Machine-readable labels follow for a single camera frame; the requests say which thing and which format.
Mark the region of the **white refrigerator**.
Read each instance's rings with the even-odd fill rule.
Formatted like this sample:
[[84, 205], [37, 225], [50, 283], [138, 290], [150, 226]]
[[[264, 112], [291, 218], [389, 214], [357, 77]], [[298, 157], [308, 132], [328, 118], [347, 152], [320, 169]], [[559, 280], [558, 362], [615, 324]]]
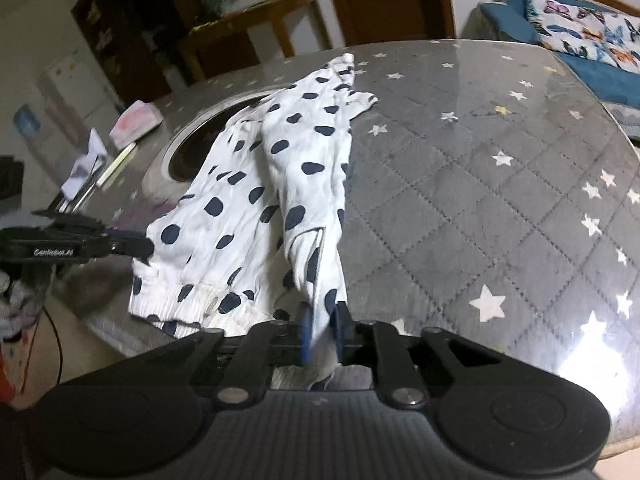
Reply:
[[110, 86], [82, 58], [65, 55], [40, 75], [38, 86], [68, 118], [80, 119], [88, 128], [110, 130], [119, 116]]

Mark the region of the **crumpled white paper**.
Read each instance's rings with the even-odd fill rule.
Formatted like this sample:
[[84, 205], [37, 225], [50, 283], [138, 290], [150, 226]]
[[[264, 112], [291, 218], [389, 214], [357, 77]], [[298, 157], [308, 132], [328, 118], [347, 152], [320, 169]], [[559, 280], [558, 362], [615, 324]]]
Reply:
[[107, 156], [107, 149], [99, 133], [95, 128], [92, 128], [89, 134], [87, 153], [81, 155], [74, 162], [70, 175], [61, 186], [61, 193], [66, 200], [73, 200], [77, 196], [90, 177], [103, 166]]

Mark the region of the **grey star quilted table cover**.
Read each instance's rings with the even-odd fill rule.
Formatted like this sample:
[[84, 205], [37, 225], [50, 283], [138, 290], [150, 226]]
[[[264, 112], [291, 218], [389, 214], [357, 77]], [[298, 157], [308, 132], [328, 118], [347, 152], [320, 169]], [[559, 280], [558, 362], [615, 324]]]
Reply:
[[548, 50], [433, 40], [354, 49], [378, 102], [352, 124], [348, 306], [427, 325], [591, 391], [639, 443], [639, 156]]

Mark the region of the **butterfly print pillow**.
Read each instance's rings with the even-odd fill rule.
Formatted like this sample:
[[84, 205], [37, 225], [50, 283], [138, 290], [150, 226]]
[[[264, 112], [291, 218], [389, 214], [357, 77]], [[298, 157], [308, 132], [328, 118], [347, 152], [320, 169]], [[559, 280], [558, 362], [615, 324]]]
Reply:
[[541, 44], [555, 52], [639, 73], [639, 18], [556, 0], [524, 0]]

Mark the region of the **wooden side table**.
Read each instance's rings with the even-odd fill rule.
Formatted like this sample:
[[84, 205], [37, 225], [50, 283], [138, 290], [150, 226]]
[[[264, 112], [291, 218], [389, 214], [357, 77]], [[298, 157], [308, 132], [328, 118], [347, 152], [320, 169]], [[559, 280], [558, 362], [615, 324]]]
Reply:
[[295, 48], [284, 19], [288, 14], [303, 8], [306, 8], [316, 21], [321, 49], [332, 49], [333, 44], [317, 0], [265, 0], [238, 12], [227, 14], [217, 21], [192, 28], [180, 46], [184, 62], [189, 67], [195, 81], [204, 81], [206, 76], [196, 56], [198, 50], [202, 50], [222, 38], [247, 32], [250, 28], [263, 24], [270, 26], [284, 57], [294, 58]]

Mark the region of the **black round induction cooktop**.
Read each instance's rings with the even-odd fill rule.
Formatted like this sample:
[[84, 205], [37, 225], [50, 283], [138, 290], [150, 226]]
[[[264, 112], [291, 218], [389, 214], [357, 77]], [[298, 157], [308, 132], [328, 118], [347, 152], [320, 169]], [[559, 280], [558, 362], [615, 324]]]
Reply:
[[203, 166], [215, 140], [226, 128], [227, 122], [245, 107], [255, 106], [260, 96], [242, 99], [233, 104], [212, 107], [193, 125], [184, 128], [171, 143], [165, 162], [168, 176], [177, 182], [192, 181]]

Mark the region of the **white navy polka dot pants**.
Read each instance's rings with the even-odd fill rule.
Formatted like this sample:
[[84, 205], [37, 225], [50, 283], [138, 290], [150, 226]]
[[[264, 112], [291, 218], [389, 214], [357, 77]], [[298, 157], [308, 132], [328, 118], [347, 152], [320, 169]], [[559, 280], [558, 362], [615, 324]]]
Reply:
[[303, 363], [282, 366], [281, 382], [333, 374], [352, 120], [376, 101], [355, 75], [341, 54], [228, 120], [186, 194], [146, 230], [154, 252], [132, 265], [132, 315], [177, 338], [291, 321]]

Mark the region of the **pink white tissue pack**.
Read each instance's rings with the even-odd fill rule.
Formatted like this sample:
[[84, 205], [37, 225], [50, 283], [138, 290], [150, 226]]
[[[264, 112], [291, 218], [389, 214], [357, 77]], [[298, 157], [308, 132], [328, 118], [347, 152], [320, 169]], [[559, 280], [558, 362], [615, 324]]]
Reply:
[[163, 120], [163, 114], [153, 103], [137, 100], [119, 116], [108, 136], [115, 148], [122, 150], [158, 127]]

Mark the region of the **dark wooden shelf cabinet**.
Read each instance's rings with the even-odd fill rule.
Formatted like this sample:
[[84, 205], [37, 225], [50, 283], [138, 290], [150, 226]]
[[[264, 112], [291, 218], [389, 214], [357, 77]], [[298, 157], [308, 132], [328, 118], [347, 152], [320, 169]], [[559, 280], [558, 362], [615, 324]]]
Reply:
[[119, 99], [151, 102], [193, 84], [181, 46], [216, 21], [216, 0], [78, 0], [74, 19]]

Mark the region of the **blue sofa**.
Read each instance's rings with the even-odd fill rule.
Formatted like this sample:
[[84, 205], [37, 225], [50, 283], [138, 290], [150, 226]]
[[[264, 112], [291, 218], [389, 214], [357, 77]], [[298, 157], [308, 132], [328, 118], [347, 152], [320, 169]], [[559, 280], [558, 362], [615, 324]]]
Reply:
[[478, 12], [492, 38], [552, 51], [603, 102], [639, 107], [639, 18], [589, 0], [496, 0]]

